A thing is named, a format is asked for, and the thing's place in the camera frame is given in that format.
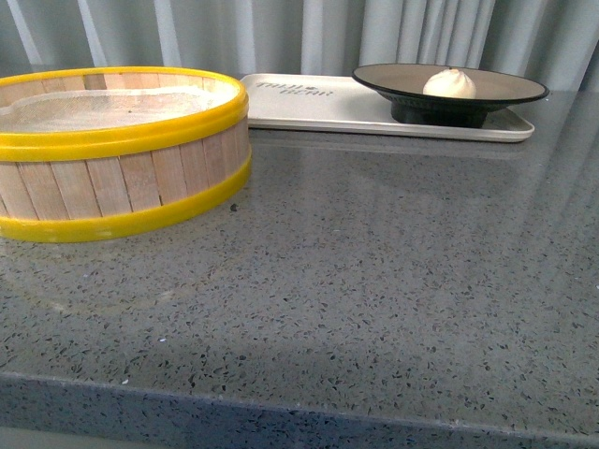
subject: speckled quartz countertop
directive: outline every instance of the speckled quartz countertop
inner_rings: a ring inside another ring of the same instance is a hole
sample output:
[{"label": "speckled quartz countertop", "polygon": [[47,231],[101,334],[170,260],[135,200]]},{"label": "speckled quartz countertop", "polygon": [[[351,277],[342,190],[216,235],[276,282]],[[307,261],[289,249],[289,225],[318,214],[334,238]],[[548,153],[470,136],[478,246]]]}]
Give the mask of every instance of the speckled quartz countertop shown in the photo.
[{"label": "speckled quartz countertop", "polygon": [[249,183],[193,220],[0,239],[0,425],[599,447],[599,96],[518,111],[520,144],[253,130]]}]

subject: black bowl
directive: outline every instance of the black bowl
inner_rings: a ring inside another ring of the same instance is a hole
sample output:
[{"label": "black bowl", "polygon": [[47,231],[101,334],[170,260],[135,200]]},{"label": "black bowl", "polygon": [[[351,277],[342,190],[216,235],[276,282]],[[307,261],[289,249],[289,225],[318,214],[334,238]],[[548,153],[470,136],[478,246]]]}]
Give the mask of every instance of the black bowl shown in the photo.
[{"label": "black bowl", "polygon": [[352,78],[391,101],[391,116],[397,122],[480,128],[489,112],[546,97],[543,84],[514,75],[456,67],[476,86],[476,98],[446,98],[424,95],[422,89],[432,75],[447,65],[377,64],[354,70]]}]

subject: white tray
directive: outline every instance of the white tray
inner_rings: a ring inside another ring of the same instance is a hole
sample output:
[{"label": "white tray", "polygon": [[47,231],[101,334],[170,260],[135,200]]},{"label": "white tray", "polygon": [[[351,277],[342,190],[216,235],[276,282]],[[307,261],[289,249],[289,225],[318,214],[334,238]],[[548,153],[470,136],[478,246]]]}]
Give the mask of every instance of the white tray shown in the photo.
[{"label": "white tray", "polygon": [[534,126],[510,109],[492,112],[480,129],[398,123],[391,103],[349,77],[254,74],[241,82],[254,128],[520,142]]}]

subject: steamer basket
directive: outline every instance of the steamer basket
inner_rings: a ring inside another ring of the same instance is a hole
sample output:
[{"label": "steamer basket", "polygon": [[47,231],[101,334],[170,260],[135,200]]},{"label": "steamer basket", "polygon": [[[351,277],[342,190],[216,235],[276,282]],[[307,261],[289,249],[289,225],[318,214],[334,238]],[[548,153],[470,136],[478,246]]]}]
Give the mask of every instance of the steamer basket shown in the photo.
[{"label": "steamer basket", "polygon": [[179,86],[197,86],[225,95],[226,101],[151,123],[0,131],[0,236],[75,242],[173,225],[241,189],[251,163],[247,93],[224,75],[171,67],[104,67],[0,80],[0,108],[68,91]]}]

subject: curtain fold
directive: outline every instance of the curtain fold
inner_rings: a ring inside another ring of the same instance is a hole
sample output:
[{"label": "curtain fold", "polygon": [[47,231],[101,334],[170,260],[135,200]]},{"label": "curtain fold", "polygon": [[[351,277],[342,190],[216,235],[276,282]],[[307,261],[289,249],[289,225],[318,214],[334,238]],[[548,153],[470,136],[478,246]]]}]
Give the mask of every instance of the curtain fold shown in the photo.
[{"label": "curtain fold", "polygon": [[0,0],[0,65],[348,76],[480,67],[599,92],[596,0]]}]

